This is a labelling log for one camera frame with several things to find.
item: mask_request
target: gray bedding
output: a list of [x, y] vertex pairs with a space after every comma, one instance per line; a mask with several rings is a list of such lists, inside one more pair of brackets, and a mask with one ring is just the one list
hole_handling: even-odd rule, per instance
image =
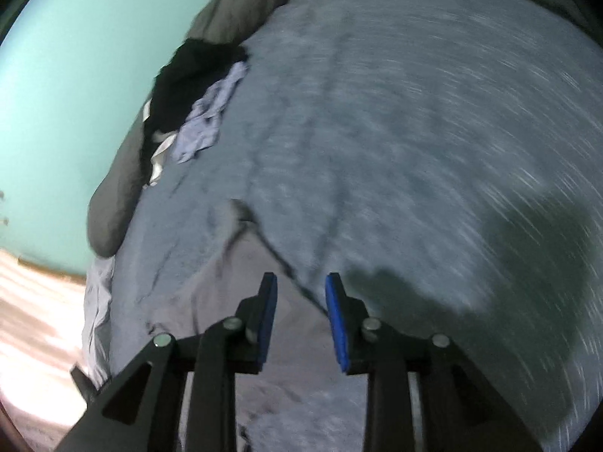
[[[602, 50], [527, 0], [291, 0], [245, 45], [218, 144], [167, 164], [117, 254], [112, 371], [238, 198], [317, 300], [339, 271], [399, 330], [451, 335], [567, 450], [603, 392]], [[360, 450], [363, 392], [260, 417], [255, 448]]]

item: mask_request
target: blue gripper pad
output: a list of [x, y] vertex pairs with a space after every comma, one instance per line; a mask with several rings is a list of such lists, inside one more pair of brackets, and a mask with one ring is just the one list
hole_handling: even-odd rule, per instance
[[[264, 280], [267, 281], [267, 277], [271, 277], [269, 284], [264, 284]], [[272, 336], [272, 325], [274, 323], [274, 313], [276, 311], [278, 283], [276, 275], [273, 273], [265, 274], [264, 280], [262, 281], [261, 288], [267, 290], [267, 293], [262, 295], [262, 299], [265, 297], [265, 306], [263, 308], [263, 315], [260, 321], [259, 331], [257, 332], [257, 363], [260, 365], [265, 364], [268, 356], [268, 349], [270, 347], [270, 337]]]
[[338, 273], [328, 274], [324, 289], [329, 321], [331, 322], [331, 333], [333, 335], [333, 343], [335, 344], [335, 355], [337, 356], [337, 362], [341, 367], [341, 371], [346, 373], [350, 369], [350, 355], [348, 352], [345, 315], [341, 307], [345, 303], [342, 299], [346, 297], [346, 293], [343, 290]]

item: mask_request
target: teal wall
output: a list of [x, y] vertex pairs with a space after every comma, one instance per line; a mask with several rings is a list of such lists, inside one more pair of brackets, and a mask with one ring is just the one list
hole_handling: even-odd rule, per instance
[[0, 46], [0, 246], [85, 271], [90, 196], [208, 0], [30, 0]]

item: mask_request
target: round bolt head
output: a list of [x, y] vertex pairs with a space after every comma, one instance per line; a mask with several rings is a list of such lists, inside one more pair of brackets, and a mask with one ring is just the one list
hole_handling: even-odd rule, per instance
[[160, 333], [153, 338], [153, 344], [156, 347], [167, 347], [172, 341], [172, 336], [169, 333]]
[[377, 318], [367, 318], [363, 321], [363, 329], [367, 331], [377, 331], [381, 328], [381, 321]]
[[438, 348], [447, 348], [450, 345], [450, 338], [445, 334], [435, 334], [431, 337], [431, 342]]
[[224, 328], [230, 331], [238, 331], [243, 327], [243, 322], [239, 318], [226, 318], [224, 320]]

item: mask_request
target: wooden floor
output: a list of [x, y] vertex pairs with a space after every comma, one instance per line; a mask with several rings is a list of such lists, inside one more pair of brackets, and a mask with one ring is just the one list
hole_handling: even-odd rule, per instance
[[84, 287], [20, 266], [0, 250], [0, 392], [35, 451], [84, 412], [69, 370], [81, 361]]

